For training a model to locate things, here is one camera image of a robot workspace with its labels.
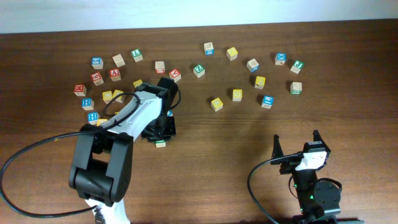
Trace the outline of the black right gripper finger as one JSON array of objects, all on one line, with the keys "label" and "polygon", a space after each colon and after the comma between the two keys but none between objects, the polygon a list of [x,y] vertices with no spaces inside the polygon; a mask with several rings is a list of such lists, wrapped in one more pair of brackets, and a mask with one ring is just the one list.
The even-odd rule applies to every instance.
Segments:
[{"label": "black right gripper finger", "polygon": [[279,142],[279,136],[275,134],[273,136],[273,150],[272,150],[272,162],[271,164],[282,164],[284,161],[281,160],[280,158],[284,157],[284,153],[282,151],[280,142]]},{"label": "black right gripper finger", "polygon": [[317,129],[315,129],[313,131],[313,143],[316,145],[326,146],[324,140],[322,139],[322,137]]}]

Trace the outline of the green R letter block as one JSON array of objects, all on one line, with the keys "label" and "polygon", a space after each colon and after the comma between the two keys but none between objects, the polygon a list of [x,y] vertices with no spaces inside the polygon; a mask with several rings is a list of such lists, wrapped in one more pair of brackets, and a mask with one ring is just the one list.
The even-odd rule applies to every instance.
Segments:
[{"label": "green R letter block", "polygon": [[157,148],[165,147],[165,146],[166,146],[166,142],[165,142],[164,140],[156,141],[156,142],[155,142],[155,146],[156,146]]}]

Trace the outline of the yellow E letter block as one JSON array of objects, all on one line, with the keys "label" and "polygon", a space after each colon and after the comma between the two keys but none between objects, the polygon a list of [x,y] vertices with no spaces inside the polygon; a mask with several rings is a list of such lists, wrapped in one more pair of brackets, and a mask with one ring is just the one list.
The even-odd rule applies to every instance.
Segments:
[{"label": "yellow E letter block", "polygon": [[220,109],[223,108],[223,102],[221,101],[220,98],[215,98],[214,100],[211,101],[211,107],[213,108],[214,111],[219,111]]}]

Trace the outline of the green Z letter block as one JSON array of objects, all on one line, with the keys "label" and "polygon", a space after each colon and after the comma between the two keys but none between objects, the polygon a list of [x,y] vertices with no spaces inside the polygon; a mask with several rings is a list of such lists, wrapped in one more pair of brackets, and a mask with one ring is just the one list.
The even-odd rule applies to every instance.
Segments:
[{"label": "green Z letter block", "polygon": [[194,66],[193,72],[197,78],[200,78],[205,74],[205,68],[203,65],[198,64]]}]

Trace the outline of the yellow S letter block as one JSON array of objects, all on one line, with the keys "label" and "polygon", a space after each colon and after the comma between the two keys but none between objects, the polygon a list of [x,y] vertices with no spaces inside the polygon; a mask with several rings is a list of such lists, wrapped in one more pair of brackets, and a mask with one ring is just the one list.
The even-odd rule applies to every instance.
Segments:
[{"label": "yellow S letter block", "polygon": [[241,101],[243,98],[243,91],[242,89],[233,89],[233,101]]}]

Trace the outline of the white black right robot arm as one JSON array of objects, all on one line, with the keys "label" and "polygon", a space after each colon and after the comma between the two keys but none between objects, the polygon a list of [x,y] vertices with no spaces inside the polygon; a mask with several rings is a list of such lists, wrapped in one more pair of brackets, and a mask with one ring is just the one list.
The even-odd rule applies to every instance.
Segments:
[{"label": "white black right robot arm", "polygon": [[306,142],[303,150],[285,156],[279,136],[273,137],[272,165],[279,165],[282,175],[291,175],[295,184],[297,199],[302,214],[294,217],[295,223],[337,223],[336,215],[341,212],[340,200],[342,184],[329,178],[317,177],[317,171],[326,166],[330,155],[317,130],[313,132],[313,140]]}]

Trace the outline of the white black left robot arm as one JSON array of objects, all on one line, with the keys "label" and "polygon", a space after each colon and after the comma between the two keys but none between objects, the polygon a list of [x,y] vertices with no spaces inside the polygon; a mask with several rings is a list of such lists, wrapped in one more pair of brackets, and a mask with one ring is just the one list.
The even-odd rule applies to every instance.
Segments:
[{"label": "white black left robot arm", "polygon": [[123,198],[131,180],[134,141],[168,141],[176,134],[174,118],[167,113],[181,93],[172,79],[143,83],[131,96],[108,121],[84,125],[76,142],[68,183],[92,207],[96,223],[129,223]]}]

